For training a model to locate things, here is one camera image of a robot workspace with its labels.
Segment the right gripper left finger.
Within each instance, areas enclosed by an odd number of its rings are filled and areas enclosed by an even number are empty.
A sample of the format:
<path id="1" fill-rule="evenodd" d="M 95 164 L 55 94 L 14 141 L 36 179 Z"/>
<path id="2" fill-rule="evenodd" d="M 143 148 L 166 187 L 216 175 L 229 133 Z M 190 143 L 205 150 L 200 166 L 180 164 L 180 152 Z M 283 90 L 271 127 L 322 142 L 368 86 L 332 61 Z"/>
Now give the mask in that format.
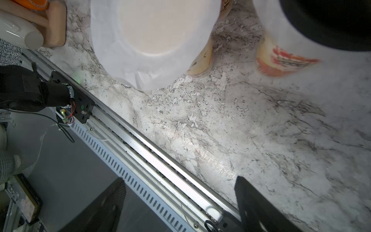
<path id="1" fill-rule="evenodd" d="M 61 232 L 116 232 L 126 197 L 126 184 L 117 178 Z"/>

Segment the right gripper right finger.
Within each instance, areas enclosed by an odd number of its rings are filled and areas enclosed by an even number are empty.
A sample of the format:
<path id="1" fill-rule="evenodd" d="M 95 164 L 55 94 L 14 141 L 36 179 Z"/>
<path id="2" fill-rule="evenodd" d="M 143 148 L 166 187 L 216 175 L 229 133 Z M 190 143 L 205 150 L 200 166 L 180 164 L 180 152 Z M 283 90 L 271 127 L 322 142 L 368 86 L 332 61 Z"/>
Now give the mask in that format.
<path id="1" fill-rule="evenodd" d="M 244 177 L 237 177 L 234 190 L 244 231 L 301 231 Z"/>

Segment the black lid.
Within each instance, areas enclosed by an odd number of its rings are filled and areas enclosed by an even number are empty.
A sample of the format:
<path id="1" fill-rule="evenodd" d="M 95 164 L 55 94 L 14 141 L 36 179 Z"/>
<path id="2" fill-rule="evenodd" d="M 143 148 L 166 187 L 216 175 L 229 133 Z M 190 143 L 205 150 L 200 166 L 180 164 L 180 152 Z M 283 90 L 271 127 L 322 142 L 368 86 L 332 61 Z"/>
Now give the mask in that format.
<path id="1" fill-rule="evenodd" d="M 343 51 L 371 50 L 370 1 L 280 1 L 280 6 L 311 41 Z"/>

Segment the red paper cup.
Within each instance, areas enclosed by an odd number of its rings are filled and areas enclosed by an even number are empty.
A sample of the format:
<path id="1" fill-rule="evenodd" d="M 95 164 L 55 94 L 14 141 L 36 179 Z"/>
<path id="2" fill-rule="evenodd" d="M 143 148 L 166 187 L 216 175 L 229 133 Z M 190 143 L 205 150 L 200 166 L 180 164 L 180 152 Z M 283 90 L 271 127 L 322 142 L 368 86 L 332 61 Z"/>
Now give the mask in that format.
<path id="1" fill-rule="evenodd" d="M 218 20 L 223 20 L 225 17 L 227 17 L 231 11 L 232 6 L 233 6 L 232 0 L 222 0 Z"/>

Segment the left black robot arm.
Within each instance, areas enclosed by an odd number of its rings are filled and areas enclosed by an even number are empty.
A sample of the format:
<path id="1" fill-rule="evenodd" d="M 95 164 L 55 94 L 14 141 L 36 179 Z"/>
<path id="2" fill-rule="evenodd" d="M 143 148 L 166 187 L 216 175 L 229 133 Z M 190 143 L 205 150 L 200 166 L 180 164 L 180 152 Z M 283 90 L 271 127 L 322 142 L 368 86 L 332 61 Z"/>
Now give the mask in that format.
<path id="1" fill-rule="evenodd" d="M 69 84 L 44 82 L 36 70 L 17 65 L 1 67 L 1 109 L 39 112 L 68 106 L 74 99 Z"/>

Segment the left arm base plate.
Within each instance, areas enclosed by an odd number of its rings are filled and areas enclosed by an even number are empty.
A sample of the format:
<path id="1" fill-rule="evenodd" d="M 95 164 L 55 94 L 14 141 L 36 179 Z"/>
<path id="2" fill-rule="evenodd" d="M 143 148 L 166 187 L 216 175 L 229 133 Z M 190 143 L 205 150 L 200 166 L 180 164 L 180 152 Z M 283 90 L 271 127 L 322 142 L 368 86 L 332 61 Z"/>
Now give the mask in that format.
<path id="1" fill-rule="evenodd" d="M 74 108 L 73 116 L 82 124 L 85 124 L 92 115 L 95 102 L 79 89 L 79 85 L 74 80 L 69 80 L 56 70 L 51 72 L 50 80 L 54 83 L 69 84 L 72 86 L 74 90 L 74 104 L 76 106 Z"/>

